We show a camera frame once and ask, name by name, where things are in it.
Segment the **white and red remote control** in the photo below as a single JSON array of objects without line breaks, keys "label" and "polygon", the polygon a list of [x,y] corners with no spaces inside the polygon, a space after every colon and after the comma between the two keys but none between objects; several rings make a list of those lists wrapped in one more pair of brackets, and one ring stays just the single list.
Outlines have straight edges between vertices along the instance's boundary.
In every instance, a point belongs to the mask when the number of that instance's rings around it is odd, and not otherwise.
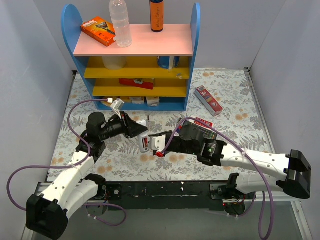
[{"label": "white and red remote control", "polygon": [[138,135],[138,146],[141,153],[149,151],[148,128],[146,131]]}]

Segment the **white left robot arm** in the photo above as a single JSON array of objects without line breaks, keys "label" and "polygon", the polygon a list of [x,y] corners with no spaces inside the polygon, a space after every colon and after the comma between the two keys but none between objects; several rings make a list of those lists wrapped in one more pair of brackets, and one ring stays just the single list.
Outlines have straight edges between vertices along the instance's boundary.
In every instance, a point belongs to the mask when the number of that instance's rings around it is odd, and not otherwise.
[{"label": "white left robot arm", "polygon": [[145,120],[134,121],[123,111],[109,120],[101,112],[89,115],[82,140],[71,161],[55,181],[39,195],[31,195],[26,203],[26,227],[51,240],[65,232],[69,218],[88,200],[110,197],[106,179],[89,170],[106,149],[105,140],[123,135],[138,138],[141,151],[148,149]]}]

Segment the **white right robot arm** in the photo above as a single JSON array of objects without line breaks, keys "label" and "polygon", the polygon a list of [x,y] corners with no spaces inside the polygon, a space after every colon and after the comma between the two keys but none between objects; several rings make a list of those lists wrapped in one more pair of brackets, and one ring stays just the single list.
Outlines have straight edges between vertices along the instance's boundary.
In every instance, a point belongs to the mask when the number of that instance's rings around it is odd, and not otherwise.
[{"label": "white right robot arm", "polygon": [[227,195],[237,199],[243,194],[262,191],[282,191],[290,197],[311,197],[312,167],[304,154],[291,150],[289,154],[272,154],[244,150],[222,140],[205,138],[193,125],[185,125],[175,136],[172,131],[154,140],[158,156],[168,152],[195,155],[207,166],[235,167],[257,172],[248,176],[231,174],[226,186]]}]

